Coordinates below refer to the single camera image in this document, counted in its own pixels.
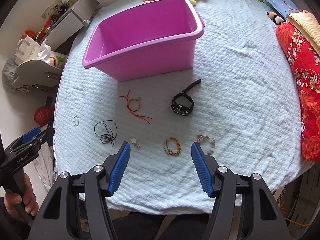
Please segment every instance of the red floral blanket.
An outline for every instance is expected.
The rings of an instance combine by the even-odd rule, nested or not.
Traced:
[[[301,150],[306,161],[320,162],[320,58],[289,22],[276,29],[298,87],[301,107]]]

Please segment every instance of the human hand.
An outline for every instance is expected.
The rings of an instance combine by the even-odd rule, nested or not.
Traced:
[[[39,205],[36,202],[36,195],[33,193],[32,184],[27,174],[24,174],[23,184],[25,185],[23,199],[21,199],[21,196],[16,193],[6,193],[4,197],[4,205],[7,209],[7,212],[10,214],[10,216],[21,222],[25,222],[25,220],[18,213],[15,205],[20,204],[21,201],[23,201],[23,203],[26,205],[25,211],[30,213],[32,216],[35,216],[39,210]]]

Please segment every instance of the metal ring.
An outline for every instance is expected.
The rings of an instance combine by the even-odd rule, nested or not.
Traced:
[[[79,125],[79,117],[77,115],[75,115],[75,117],[73,118],[73,125],[74,126],[78,126]]]
[[[141,98],[130,99],[130,100],[128,101],[127,106],[128,106],[128,108],[130,109],[131,112],[137,112],[137,111],[140,109],[140,106],[141,106],[141,105],[140,105],[140,102],[139,102],[140,99],[141,99]],[[139,104],[138,109],[132,110],[132,109],[130,108],[129,104],[130,104],[131,101],[136,101],[136,102]]]

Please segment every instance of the watch face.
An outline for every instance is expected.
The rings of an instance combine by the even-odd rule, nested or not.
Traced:
[[[182,109],[175,107],[172,109],[174,112],[176,112],[177,114],[181,114],[181,115],[187,115]]]

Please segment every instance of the black wristwatch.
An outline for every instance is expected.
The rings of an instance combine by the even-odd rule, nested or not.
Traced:
[[[185,90],[183,90],[182,92],[178,93],[177,95],[175,95],[173,97],[172,102],[171,102],[172,111],[174,111],[177,114],[184,115],[184,116],[189,115],[193,111],[193,107],[194,107],[195,103],[193,102],[192,98],[186,94],[186,92],[188,92],[191,88],[193,88],[194,86],[196,86],[200,82],[201,82],[201,79],[193,82]],[[182,104],[178,104],[176,102],[176,100],[180,97],[186,98],[191,103],[191,106],[184,106]]]

